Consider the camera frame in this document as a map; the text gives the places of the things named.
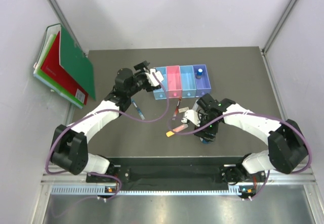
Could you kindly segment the round blue tape tin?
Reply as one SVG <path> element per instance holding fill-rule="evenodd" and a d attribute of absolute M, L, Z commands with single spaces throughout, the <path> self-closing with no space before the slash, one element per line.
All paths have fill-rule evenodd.
<path fill-rule="evenodd" d="M 199 138 L 203 144 L 211 144 L 215 141 L 215 138 Z"/>

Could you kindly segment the grey blue glue bottle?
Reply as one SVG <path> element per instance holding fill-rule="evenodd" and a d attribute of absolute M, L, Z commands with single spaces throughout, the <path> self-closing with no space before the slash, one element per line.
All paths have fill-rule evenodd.
<path fill-rule="evenodd" d="M 196 79 L 201 79 L 202 78 L 202 76 L 203 76 L 203 69 L 202 68 L 198 68 L 197 69 L 197 72 L 196 72 L 196 75 L 195 75 L 195 78 Z"/>

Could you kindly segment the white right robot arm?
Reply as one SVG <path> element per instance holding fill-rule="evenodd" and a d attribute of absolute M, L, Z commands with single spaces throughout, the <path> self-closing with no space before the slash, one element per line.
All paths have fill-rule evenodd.
<path fill-rule="evenodd" d="M 195 126 L 195 135 L 204 142 L 212 142 L 219 123 L 235 126 L 255 136 L 268 147 L 259 153 L 243 157 L 236 175 L 241 181 L 249 181 L 257 172 L 276 170 L 290 174 L 309 156 L 298 124 L 293 120 L 282 121 L 255 114 L 230 99 L 217 101 L 206 94 L 197 101 L 202 112 L 188 110 L 185 119 Z"/>

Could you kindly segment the purple drawer bin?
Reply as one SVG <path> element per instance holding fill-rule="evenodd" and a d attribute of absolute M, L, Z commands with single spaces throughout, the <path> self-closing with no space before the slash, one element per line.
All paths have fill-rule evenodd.
<path fill-rule="evenodd" d="M 195 75 L 197 72 L 198 68 L 203 69 L 203 75 L 201 79 L 196 79 Z M 193 65 L 193 70 L 194 70 L 194 79 L 195 79 L 195 84 L 196 84 L 196 97 L 202 97 L 205 94 L 208 94 L 211 92 L 211 83 L 209 80 L 209 75 L 208 75 L 208 70 L 205 64 L 197 64 Z"/>

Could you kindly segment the pink drawer bin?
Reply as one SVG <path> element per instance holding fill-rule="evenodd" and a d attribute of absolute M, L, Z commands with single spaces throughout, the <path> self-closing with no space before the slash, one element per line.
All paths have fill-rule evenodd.
<path fill-rule="evenodd" d="M 180 66 L 167 66 L 167 84 L 169 98 L 182 96 Z"/>

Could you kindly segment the light blue drawer bin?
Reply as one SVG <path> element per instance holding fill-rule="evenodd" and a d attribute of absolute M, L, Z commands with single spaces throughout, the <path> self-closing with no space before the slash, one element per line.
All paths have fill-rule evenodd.
<path fill-rule="evenodd" d="M 163 84 L 165 90 L 168 91 L 167 68 L 166 67 L 156 67 L 156 70 L 160 71 L 162 76 L 164 77 L 162 84 Z M 162 87 L 160 89 L 154 90 L 153 95 L 156 100 L 165 100 L 167 98 L 167 95 L 164 92 Z"/>

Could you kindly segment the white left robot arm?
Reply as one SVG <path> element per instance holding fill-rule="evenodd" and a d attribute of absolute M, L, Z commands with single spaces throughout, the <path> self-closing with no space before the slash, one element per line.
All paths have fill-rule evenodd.
<path fill-rule="evenodd" d="M 88 143 L 105 125 L 126 112 L 133 95 L 143 89 L 151 92 L 159 88 L 148 65 L 147 61 L 135 65 L 135 73 L 129 68 L 120 69 L 112 91 L 93 111 L 68 126 L 59 125 L 54 131 L 47 162 L 73 175 L 95 172 L 104 182 L 111 181 L 115 175 L 114 168 L 109 166 L 108 159 L 90 154 Z"/>

